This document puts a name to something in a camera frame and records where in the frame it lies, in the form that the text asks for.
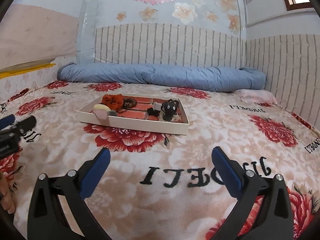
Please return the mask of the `person left hand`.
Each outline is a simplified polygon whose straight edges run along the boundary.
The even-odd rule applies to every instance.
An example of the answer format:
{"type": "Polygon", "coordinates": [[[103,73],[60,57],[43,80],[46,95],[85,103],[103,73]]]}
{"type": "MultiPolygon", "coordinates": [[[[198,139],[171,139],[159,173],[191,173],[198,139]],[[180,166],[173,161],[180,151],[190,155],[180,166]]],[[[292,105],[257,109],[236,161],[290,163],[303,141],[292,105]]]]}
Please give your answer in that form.
{"type": "Polygon", "coordinates": [[[14,213],[16,210],[15,203],[12,199],[8,182],[2,172],[1,172],[1,180],[0,180],[0,192],[1,192],[1,207],[3,207],[3,209],[7,211],[8,214],[14,213]]]}

